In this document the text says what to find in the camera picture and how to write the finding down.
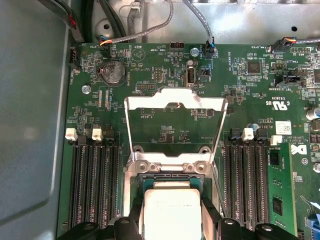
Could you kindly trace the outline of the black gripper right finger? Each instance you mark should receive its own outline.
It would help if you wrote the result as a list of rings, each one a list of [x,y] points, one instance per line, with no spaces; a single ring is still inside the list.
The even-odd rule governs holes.
[[[202,232],[205,240],[297,240],[298,237],[271,223],[249,230],[237,220],[222,217],[212,201],[201,198]]]

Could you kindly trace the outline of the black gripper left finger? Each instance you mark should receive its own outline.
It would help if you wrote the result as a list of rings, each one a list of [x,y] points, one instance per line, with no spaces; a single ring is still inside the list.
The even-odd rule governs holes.
[[[129,216],[117,218],[112,224],[100,228],[94,222],[82,222],[59,236],[58,240],[143,240],[139,233],[139,219],[143,206],[143,199],[133,200]]]

